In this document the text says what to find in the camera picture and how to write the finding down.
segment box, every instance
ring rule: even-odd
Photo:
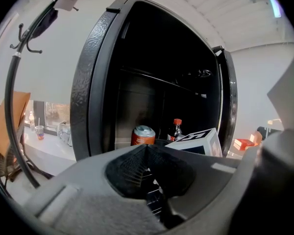
[[[190,133],[166,147],[214,157],[222,157],[222,150],[215,128]]]

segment plastic cup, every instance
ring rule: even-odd
[[[44,126],[43,125],[35,126],[35,131],[36,131],[38,139],[43,140],[45,137],[44,136]]]

